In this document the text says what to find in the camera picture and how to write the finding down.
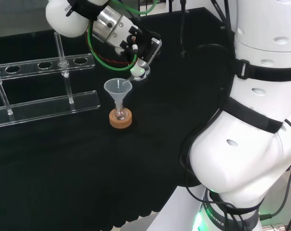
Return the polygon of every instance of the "funnel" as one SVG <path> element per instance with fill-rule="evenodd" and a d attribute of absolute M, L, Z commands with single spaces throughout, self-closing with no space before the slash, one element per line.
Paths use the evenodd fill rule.
<path fill-rule="evenodd" d="M 131 82 L 123 78 L 113 78 L 104 84 L 104 88 L 116 104 L 116 108 L 109 114 L 110 124 L 115 128 L 127 128 L 132 123 L 132 113 L 123 108 L 123 99 L 132 89 Z"/>

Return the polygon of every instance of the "clear plastic funnel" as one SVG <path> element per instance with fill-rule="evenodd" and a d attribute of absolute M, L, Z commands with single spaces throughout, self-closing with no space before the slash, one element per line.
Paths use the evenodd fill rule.
<path fill-rule="evenodd" d="M 115 100 L 114 118 L 118 120 L 126 119 L 128 114 L 122 103 L 127 93 L 132 90 L 131 82 L 123 78 L 113 78 L 104 84 L 104 88 Z"/>

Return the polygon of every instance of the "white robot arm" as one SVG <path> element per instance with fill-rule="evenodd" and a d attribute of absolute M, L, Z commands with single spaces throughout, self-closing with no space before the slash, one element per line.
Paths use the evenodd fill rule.
<path fill-rule="evenodd" d="M 92 34 L 101 42 L 115 47 L 118 55 L 124 53 L 138 61 L 131 69 L 134 80 L 145 79 L 149 65 L 159 52 L 160 36 L 147 34 L 124 15 L 108 6 L 109 0 L 49 0 L 46 18 L 53 29 L 66 37 L 82 35 L 93 21 Z"/>
<path fill-rule="evenodd" d="M 190 163 L 210 190 L 206 200 L 255 207 L 241 215 L 243 230 L 262 231 L 258 205 L 291 165 L 291 127 L 284 123 L 291 121 L 291 0 L 237 4 L 235 47 L 242 66 L 234 77 L 231 107 L 195 140 Z M 268 126 L 258 126 L 263 120 Z M 200 231 L 224 230 L 225 214 L 218 205 L 205 204 L 201 214 Z M 227 231 L 237 230 L 230 215 L 227 221 Z"/>

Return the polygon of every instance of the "black tablecloth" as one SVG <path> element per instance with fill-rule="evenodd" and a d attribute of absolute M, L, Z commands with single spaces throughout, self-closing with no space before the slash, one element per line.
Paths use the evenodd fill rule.
<path fill-rule="evenodd" d="M 207 10 L 193 10 L 186 20 L 187 49 L 225 43 Z M 130 128 L 110 126 L 114 102 L 103 88 L 129 72 L 100 64 L 71 73 L 73 93 L 97 90 L 100 109 L 0 128 L 0 231 L 108 231 L 160 211 L 184 184 L 180 145 L 217 109 L 225 55 L 204 49 L 181 58 L 180 13 L 143 21 L 161 34 L 163 47 L 147 82 L 134 83 L 124 100 L 133 113 Z M 89 53 L 84 37 L 62 40 L 65 55 Z M 99 42 L 94 46 L 104 56 L 114 53 Z M 53 31 L 0 38 L 0 63 L 56 56 Z M 3 84 L 11 104 L 66 94 L 59 74 Z"/>

